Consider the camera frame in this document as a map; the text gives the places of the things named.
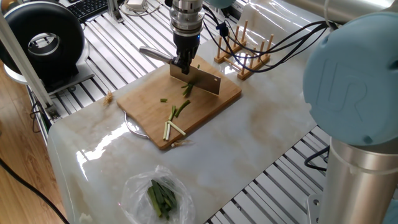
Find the wooden cutting board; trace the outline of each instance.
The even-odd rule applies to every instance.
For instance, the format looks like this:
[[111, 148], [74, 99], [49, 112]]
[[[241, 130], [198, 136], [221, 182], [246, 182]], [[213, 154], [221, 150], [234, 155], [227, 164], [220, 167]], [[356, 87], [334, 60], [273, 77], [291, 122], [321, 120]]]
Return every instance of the wooden cutting board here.
[[[191, 65], [194, 67], [200, 65], [201, 70], [221, 78], [218, 96], [193, 87], [190, 96], [184, 97], [182, 93], [185, 89], [182, 89], [181, 86], [186, 85], [186, 83], [171, 77], [170, 66], [164, 65], [149, 73], [150, 78], [145, 83], [117, 100], [119, 107], [144, 129], [159, 149], [166, 149], [173, 142], [183, 137], [172, 128], [169, 141], [163, 140], [164, 123], [168, 120], [173, 105], [179, 108], [186, 100], [191, 101], [182, 110], [180, 116], [172, 121], [189, 134], [191, 130], [204, 123], [211, 115], [223, 110], [229, 102], [240, 96], [242, 92], [240, 87], [201, 57], [196, 56]], [[161, 98], [168, 100], [166, 103], [161, 103]]]

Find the white marble surface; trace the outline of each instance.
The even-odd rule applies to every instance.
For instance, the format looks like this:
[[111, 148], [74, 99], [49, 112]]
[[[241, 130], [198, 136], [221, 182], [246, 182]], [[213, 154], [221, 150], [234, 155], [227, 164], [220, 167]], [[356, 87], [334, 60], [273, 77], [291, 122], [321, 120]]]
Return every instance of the white marble surface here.
[[[270, 33], [278, 41], [309, 21], [321, 20], [281, 1], [252, 2], [240, 23], [246, 18], [252, 44]], [[196, 207], [196, 223], [203, 223], [315, 126], [302, 95], [309, 52], [246, 81], [237, 79], [228, 64], [214, 63], [215, 53], [213, 42], [198, 51], [243, 93], [188, 135], [192, 145], [158, 150], [127, 130], [116, 100], [107, 108], [99, 100], [51, 127], [48, 150], [71, 223], [80, 223], [82, 213], [91, 215], [93, 223], [129, 223], [119, 205], [124, 183], [157, 165], [169, 168], [185, 184]], [[284, 54], [273, 55], [271, 63]], [[115, 91], [114, 99], [149, 76]]]

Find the cleaver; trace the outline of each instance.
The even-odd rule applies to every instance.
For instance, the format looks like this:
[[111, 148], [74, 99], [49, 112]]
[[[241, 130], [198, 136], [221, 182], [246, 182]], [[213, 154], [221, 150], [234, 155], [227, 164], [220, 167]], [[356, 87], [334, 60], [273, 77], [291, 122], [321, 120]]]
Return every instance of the cleaver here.
[[140, 47], [140, 53], [161, 60], [170, 65], [170, 75], [179, 80], [191, 83], [194, 86], [218, 95], [220, 93], [221, 78], [190, 66], [189, 74], [182, 73], [181, 68], [172, 63], [173, 58], [150, 47]]

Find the white device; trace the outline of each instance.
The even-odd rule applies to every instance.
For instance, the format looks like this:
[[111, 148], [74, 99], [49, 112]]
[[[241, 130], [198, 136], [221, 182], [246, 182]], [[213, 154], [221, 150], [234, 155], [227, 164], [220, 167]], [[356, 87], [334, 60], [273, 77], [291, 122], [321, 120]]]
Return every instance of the white device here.
[[145, 11], [146, 5], [146, 0], [129, 0], [127, 2], [127, 8], [133, 11]]

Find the plug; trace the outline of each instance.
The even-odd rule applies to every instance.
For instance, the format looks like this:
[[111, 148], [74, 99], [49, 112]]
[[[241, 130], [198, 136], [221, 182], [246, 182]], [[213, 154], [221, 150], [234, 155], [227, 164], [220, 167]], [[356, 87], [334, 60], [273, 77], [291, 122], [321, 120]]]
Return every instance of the plug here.
[[131, 10], [143, 11], [145, 9], [146, 0], [129, 0], [127, 6]]

